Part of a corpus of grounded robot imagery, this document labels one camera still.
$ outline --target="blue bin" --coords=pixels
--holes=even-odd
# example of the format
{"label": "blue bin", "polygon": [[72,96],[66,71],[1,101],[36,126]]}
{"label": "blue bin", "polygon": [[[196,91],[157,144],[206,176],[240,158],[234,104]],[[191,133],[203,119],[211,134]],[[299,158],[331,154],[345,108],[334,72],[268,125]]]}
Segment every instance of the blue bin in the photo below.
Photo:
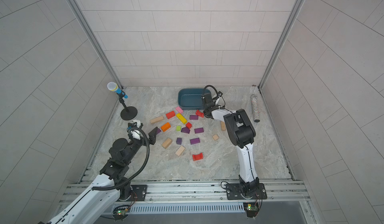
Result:
{"label": "blue bin", "polygon": [[177,103],[182,110],[203,110],[202,94],[203,88],[182,89],[179,91]]}

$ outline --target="microphone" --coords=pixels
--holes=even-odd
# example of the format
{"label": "microphone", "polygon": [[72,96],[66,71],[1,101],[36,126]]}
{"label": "microphone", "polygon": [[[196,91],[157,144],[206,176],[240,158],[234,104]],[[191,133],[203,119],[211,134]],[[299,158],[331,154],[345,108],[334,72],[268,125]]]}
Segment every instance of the microphone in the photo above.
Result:
{"label": "microphone", "polygon": [[118,84],[115,82],[109,82],[107,85],[108,90],[116,92],[118,95],[122,93],[124,98],[128,98],[128,96],[118,87]]}

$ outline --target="black round base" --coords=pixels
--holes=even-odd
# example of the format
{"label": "black round base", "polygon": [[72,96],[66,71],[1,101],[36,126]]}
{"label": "black round base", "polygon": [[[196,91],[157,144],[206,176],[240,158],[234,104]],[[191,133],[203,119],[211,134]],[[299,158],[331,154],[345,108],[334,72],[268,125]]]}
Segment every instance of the black round base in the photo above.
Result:
{"label": "black round base", "polygon": [[128,111],[123,109],[120,113],[120,116],[123,120],[129,121],[129,120],[132,120],[133,118],[135,118],[137,116],[137,109],[135,107],[128,106],[127,109],[128,109]]}

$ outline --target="sparkly cylinder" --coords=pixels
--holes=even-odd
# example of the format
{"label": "sparkly cylinder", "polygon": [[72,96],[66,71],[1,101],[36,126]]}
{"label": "sparkly cylinder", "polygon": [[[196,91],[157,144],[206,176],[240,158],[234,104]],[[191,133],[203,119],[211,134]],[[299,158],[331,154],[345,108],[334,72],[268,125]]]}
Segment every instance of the sparkly cylinder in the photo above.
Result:
{"label": "sparkly cylinder", "polygon": [[251,103],[252,103],[253,121],[259,122],[260,115],[259,115],[259,110],[257,108],[257,96],[251,95]]}

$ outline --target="white tiled wall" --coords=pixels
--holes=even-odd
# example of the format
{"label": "white tiled wall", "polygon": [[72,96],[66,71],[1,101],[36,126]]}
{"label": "white tiled wall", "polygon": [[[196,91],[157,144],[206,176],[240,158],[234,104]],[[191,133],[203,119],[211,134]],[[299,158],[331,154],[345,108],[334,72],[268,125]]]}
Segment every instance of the white tiled wall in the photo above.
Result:
{"label": "white tiled wall", "polygon": [[0,0],[2,222],[50,219],[116,101],[111,80],[65,0]]}
{"label": "white tiled wall", "polygon": [[384,221],[383,15],[384,0],[306,0],[262,90],[323,223]]}
{"label": "white tiled wall", "polygon": [[76,1],[130,86],[258,85],[295,2]]}

